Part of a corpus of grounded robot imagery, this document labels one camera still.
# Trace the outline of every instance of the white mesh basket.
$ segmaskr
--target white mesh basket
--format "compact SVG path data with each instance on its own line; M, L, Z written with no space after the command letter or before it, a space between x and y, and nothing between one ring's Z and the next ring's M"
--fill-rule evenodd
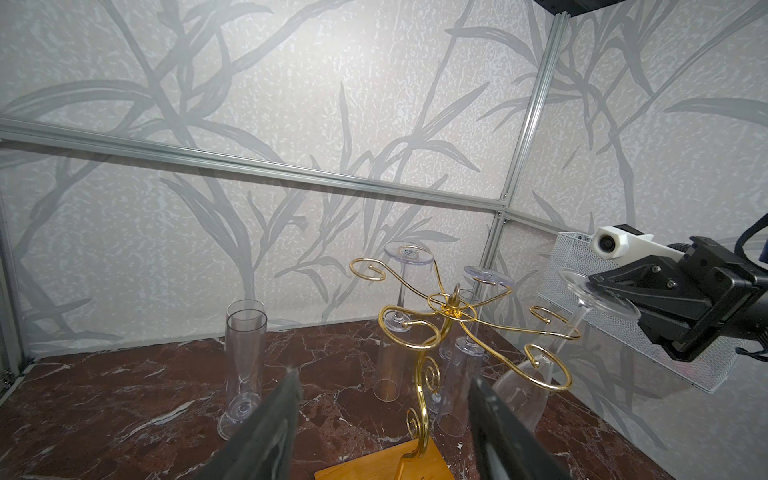
M590 248L591 241L592 237L584 233L564 232L558 235L544 279L538 289L541 298L573 312L577 304L576 297L565 287L558 270L565 266L592 275L618 267L616 263L598 257ZM618 319L599 309L589 312L584 321L707 393L714 392L725 382L728 372L736 362L735 348L744 344L741 339L721 336L693 362L676 362L664 349L650 342L637 322Z

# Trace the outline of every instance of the glass stem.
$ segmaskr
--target glass stem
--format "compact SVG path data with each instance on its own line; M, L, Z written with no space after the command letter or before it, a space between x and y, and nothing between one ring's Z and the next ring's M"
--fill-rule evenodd
M587 315L587 313L589 313L591 310L592 306L587 305L581 299L579 299L578 306L576 306L576 310L574 310L573 314L571 315L571 319L568 320L568 324L562 331L560 331L560 333L569 336L572 335L573 332L576 331L576 328L579 326L581 321ZM567 342L570 342L570 340L555 338L547 350L557 355Z
M402 265L402 269L400 270L400 276L402 277L403 280L407 282L408 280L406 279L406 265L408 264L404 263ZM397 306L403 307L405 306L405 304L406 304L406 286L400 283L400 293L398 293L397 295ZM392 319L394 319L398 323L402 323L403 320L405 320L406 318L403 316L402 313L395 311L395 315L392 316Z

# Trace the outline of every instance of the marble table surface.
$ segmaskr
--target marble table surface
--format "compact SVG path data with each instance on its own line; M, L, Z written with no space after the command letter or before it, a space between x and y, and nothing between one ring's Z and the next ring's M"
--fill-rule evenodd
M522 358L495 331L480 337ZM378 344L373 321L267 334L266 391L288 366L303 384L291 478L409 440L412 392L372 392ZM223 370L220 339L42 359L0 407L0 478L193 478L224 444ZM579 480L671 478L570 393L550 397L536 437ZM434 438L457 479L478 477L469 431Z

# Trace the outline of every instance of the aluminum frame rail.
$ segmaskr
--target aluminum frame rail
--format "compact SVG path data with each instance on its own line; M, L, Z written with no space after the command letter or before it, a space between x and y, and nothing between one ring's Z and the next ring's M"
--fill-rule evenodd
M217 154L194 148L160 144L134 138L115 137L109 134L58 127L36 121L3 116L0 116L0 139L159 161L165 164L224 170L303 184L391 195L412 200L427 200L480 210L504 210L504 202L493 198L473 197L471 195L454 194L424 187L414 187L412 185L394 184L382 180L371 180L369 178L354 177L336 172L297 167L296 165L278 164L271 161L229 154Z

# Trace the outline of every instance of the leaf pattern wallpaper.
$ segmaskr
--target leaf pattern wallpaper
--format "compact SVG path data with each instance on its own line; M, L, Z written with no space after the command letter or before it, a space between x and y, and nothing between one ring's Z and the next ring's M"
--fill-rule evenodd
M587 233L629 223L662 243L702 234L732 249L768 210L766 14L764 0L628 0L572 18L513 208ZM507 225L496 265L525 284L521 308L500 306L497 321L534 325L553 243ZM562 356L573 393L675 478L763 474L763 364L739 359L708 395L588 326Z
M522 119L500 127L495 112L530 95L552 21L532 0L21 1L0 14L4 115L497 198ZM369 318L396 286L360 283L352 258L412 241L459 280L492 221L14 142L0 169L39 356L218 334L244 297L266 301L271 328Z

